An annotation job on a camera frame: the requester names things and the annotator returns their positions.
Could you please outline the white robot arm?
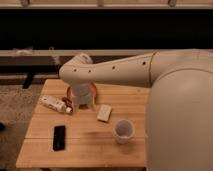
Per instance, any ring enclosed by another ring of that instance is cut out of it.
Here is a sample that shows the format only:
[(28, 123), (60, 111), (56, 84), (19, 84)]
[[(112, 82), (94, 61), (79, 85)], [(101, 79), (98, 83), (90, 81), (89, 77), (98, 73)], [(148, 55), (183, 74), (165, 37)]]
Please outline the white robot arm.
[(103, 63), (80, 53), (59, 75), (77, 104), (90, 83), (148, 88), (147, 171), (213, 171), (213, 53), (154, 51)]

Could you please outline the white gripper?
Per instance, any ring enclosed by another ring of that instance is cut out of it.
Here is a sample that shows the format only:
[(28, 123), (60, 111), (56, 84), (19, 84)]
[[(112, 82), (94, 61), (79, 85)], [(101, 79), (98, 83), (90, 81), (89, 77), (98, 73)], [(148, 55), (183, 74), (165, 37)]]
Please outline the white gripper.
[(71, 98), (73, 100), (73, 113), (76, 113), (79, 109), (79, 105), (88, 104), (88, 108), (92, 111), (96, 111), (96, 106), (92, 102), (92, 90), (89, 83), (72, 84), (71, 85)]

